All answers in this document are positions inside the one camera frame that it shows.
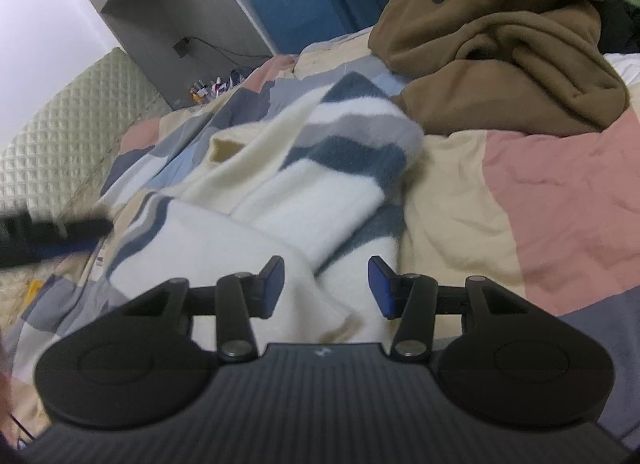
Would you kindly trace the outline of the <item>person's left hand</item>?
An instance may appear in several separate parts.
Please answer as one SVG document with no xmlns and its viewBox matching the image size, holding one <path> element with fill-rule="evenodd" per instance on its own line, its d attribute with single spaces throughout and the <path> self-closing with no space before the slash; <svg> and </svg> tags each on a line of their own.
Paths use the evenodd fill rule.
<svg viewBox="0 0 640 464">
<path fill-rule="evenodd" d="M 6 429 L 11 423 L 13 413 L 11 375 L 8 371 L 8 356 L 6 348 L 0 344 L 0 424 L 1 429 Z"/>
</svg>

